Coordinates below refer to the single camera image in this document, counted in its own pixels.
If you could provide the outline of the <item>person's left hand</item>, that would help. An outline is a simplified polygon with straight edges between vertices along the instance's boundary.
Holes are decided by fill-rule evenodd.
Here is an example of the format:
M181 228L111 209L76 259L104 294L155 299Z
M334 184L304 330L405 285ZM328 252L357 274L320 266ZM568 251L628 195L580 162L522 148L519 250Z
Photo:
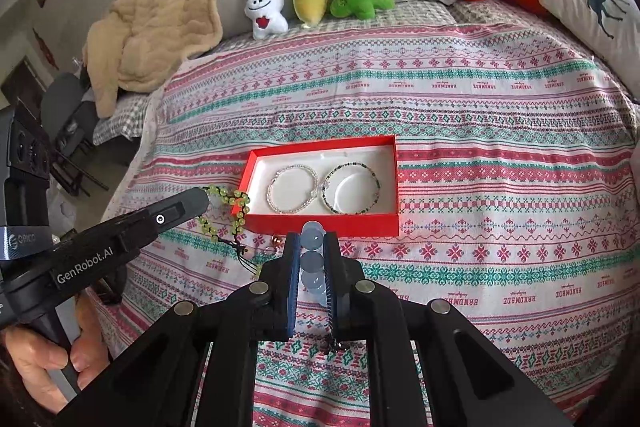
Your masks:
M80 336L70 353L21 326L8 327L1 335L26 391L40 407L53 414L66 406L67 399L49 371L64 369L68 362L72 363L78 373L77 384L84 389L110 364L96 308L86 293L76 297L75 310Z

